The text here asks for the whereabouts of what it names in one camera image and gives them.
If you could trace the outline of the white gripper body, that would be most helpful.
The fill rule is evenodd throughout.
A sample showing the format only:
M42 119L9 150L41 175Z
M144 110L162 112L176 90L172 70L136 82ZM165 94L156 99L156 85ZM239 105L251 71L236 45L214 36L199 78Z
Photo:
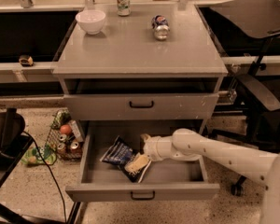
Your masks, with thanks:
M143 144L143 152L151 161L197 161L201 156L198 154L185 155L178 151L172 142L171 136L151 136L151 138Z

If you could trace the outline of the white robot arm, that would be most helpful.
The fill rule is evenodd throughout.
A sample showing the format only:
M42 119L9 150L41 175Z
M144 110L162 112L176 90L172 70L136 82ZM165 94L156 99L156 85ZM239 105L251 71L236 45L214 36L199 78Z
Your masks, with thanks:
M280 153L208 139L189 129L170 136L143 134L144 152L126 169L136 172L151 161L195 161L201 156L265 187L259 224L280 224Z

